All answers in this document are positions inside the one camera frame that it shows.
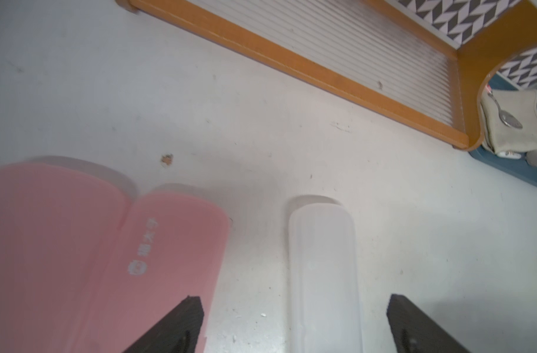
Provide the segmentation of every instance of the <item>ribbed plastic cover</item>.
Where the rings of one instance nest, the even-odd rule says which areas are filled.
[[[190,0],[452,126],[447,58],[360,0]]]

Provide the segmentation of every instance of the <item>blue mat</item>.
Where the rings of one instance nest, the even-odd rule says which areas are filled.
[[[512,84],[498,74],[494,75],[494,77],[490,80],[490,86],[493,89],[508,91],[517,90],[512,86]],[[474,151],[471,151],[470,155],[474,159],[478,159],[489,166],[499,169],[504,173],[513,175],[514,177],[537,187],[537,168],[529,166],[525,159],[514,160],[499,158],[492,152],[486,151],[482,146],[478,147]]]

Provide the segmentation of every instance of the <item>debris on floor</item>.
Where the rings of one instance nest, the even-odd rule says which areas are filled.
[[[163,155],[163,157],[160,159],[160,164],[162,166],[164,166],[165,168],[167,166],[170,166],[171,164],[173,163],[173,154],[170,153],[170,154],[165,154]]]

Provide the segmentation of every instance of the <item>spoon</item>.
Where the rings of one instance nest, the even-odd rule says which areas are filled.
[[[500,103],[498,103],[498,100],[496,100],[496,97],[493,96],[492,89],[488,91],[488,95],[490,96],[490,98],[493,99],[494,103],[496,103],[496,105],[498,106],[498,114],[500,116],[500,120],[502,123],[509,126],[510,128],[523,129],[523,125],[521,125],[519,120],[517,120],[517,118],[514,117],[513,114],[501,109]]]

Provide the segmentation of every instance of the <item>floor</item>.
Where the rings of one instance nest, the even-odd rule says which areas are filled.
[[[0,166],[51,155],[225,209],[208,353],[290,351],[301,195],[354,217],[366,352],[395,352],[391,293],[471,352],[537,351],[536,188],[112,0],[0,2]]]

